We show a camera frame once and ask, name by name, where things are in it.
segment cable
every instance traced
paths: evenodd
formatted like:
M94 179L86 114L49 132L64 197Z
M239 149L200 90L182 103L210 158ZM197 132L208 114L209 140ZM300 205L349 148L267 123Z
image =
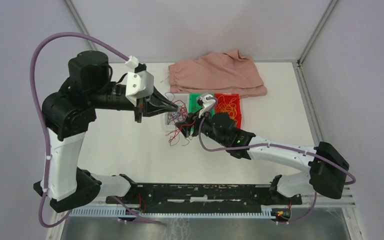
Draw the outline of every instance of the cable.
M137 218L139 219L142 219L143 221L139 221L139 222L131 222L131 223L141 223L141 224L163 224L162 222L160 221L155 221L155 220L150 220L146 217L143 217L139 214L137 214L135 211L131 210L129 207L126 206L126 204L124 204L118 197L116 196L111 196L115 201L117 201L117 203L121 204L123 206L123 208L125 208L129 213L135 215Z
M206 99L207 100L211 100L211 99L215 100L215 104L213 105L213 107L208 110L208 112L210 112L215 107L215 105L218 103L218 99L216 97L207 97ZM208 151L208 152L226 151L226 150L248 150L250 148L269 146L268 143L258 143L258 144L248 145L248 146L219 147L219 148L215 148L215 149L209 149L209 148L207 148L204 145L203 139L201 137L201 132L202 132L202 128L203 128L203 125L204 125L204 121L205 121L205 117L203 117L201 122L199 123L198 138L199 138L199 143L201 144L202 148L204 150ZM270 144L270 147L285 149L285 150L297 152L299 154L305 154L306 153L304 150L293 148L293 147L289 147L289 146L285 146L285 145L280 145L280 144L272 143L272 144ZM307 152L306 154L310 155L310 156L312 156L314 158L317 158L319 160L322 160L322 161L324 161L324 162L326 162L326 163L328 163L330 165L332 165L333 167L335 167L339 171L341 171L344 174L346 174L347 176L349 176L351 178L351 181L345 182L345 185L351 185L351 184L354 184L356 182L356 177L354 175L352 175L350 172L348 172L347 170L345 170L342 167L340 167L338 164L332 162L331 160L329 160L329 159L327 159L327 158L325 158L323 156L320 156L320 155L318 155L316 153L312 153L312 152ZM316 200L317 200L317 192L314 192L314 201L313 201L310 209L308 210L308 212L304 216L302 216L300 218L297 218L297 219L295 219L293 221L290 221L288 223L285 223L285 224L295 223L295 222L298 222L298 221L306 219L311 214L311 212L313 211L314 207L316 206Z
M314 192L314 200L312 201L312 204L306 214L292 221L287 221L287 222L277 221L276 224L288 225L288 224L293 224L308 218L310 214L313 212L314 207L316 206L316 201L317 201L317 192Z
M127 72L125 74L123 74L121 77L120 77L120 80L118 80L118 82L116 82L115 84L119 84L123 81L123 79L125 79L125 77L127 76Z
M125 61L129 60L129 58L126 55L117 51L115 48L104 43L103 41L98 40L94 37L82 34L82 33L78 33L78 32L60 32L60 33L53 34L53 35L45 38L34 50L33 56L31 57L31 61L30 61L29 78L30 78L30 89L31 89L31 95L33 97L34 107L36 109L37 116L39 117L40 126L42 128L43 136L45 138L46 160L45 160L45 169L44 169L44 174L43 174L43 194L42 194L42 198L40 200L39 212L38 212L39 223L40 223L40 225L42 225L45 228L53 228L53 227L59 225L65 219L68 218L71 211L68 211L64 217L62 217L59 221L57 221L56 223L53 223L53 224L47 224L47 223L45 223L45 221L43 219L42 212L43 212L44 205L45 205L45 199L48 195L49 171L50 171L52 156L51 156L51 140L50 140L50 136L49 136L49 132L47 130L46 124L45 124L45 119L42 115L41 105L39 103L38 93L36 90L35 70L36 70L36 62L38 60L39 53L46 46L46 44L48 44L49 42L51 42L55 39L59 39L59 38L63 38L63 37L76 37L76 38L81 38L81 39L86 39L86 40L92 41L98 45L101 45L102 47L104 47L105 49L114 53L115 55L119 56L123 60L125 60Z

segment red wire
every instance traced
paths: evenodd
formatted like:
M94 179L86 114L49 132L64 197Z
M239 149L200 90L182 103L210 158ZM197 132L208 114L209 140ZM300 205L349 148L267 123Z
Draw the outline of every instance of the red wire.
M195 121L193 121L191 124L183 124L183 125L180 126L180 128L176 128L176 130L173 130L173 131L169 132L167 134L167 136L175 132L174 136L170 137L170 140L168 141L170 143L170 146L174 146L174 145L176 145L179 142L179 140L177 140L177 142L172 145L173 139L175 139L179 135L179 133L181 132L183 126L192 126L194 124L195 124Z
M147 210L147 203L141 197L141 194L138 194L137 197L139 198L139 209L141 209L141 202L143 202L143 212L142 213L144 213Z
M179 112L180 116L177 119L175 119L174 116L172 114L170 114L171 119L170 119L169 123L172 121L174 123L174 125L176 125L176 122L177 123L178 122L182 122L182 121L184 121L188 117L188 109L186 108L186 104L182 100L176 100L173 103L174 104L182 103L181 105L179 105L180 108L179 108L178 112ZM191 126L194 123L195 123L195 121L192 124L189 124L189 125L188 124L184 124L184 125L180 126L180 128L176 127L175 130L167 133L166 136L169 136L169 135L174 133L174 136L170 136L170 138L168 140L168 143L170 144L170 146L172 147L172 146L176 145L177 143L179 143L180 137L177 138L177 136L181 132L181 129L182 129L183 126Z

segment red tray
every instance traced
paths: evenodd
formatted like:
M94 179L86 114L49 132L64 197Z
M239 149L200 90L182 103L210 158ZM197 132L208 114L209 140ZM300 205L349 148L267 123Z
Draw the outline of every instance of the red tray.
M239 94L227 94L227 93L215 93L214 97L218 99L218 103L215 106L215 113L222 113L223 109L220 108L223 107L223 104L229 105L230 103L232 105L236 105L236 117L234 117L233 112L229 112L229 117L233 120L236 121L236 126L238 128L241 128L241 123L242 123L242 113L241 113L241 101L239 99Z

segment yellow wire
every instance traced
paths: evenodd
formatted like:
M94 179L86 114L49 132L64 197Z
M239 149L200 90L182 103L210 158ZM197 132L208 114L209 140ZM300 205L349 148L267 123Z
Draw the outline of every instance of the yellow wire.
M225 98L224 95L221 95L218 97L219 102L222 97L223 99ZM238 125L238 120L236 120L236 116L238 115L238 112L236 111L236 103L235 103L236 100L237 100L236 98L232 98L229 103L225 103L225 102L218 103L217 106L215 107L215 110L218 113L228 113L230 119L234 120L236 125Z

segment pink cloth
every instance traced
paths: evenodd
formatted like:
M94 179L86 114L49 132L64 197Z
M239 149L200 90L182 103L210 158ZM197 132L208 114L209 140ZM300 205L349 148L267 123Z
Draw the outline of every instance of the pink cloth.
M253 60L241 56L238 49L178 61L168 70L172 93L239 94L241 98L267 94Z

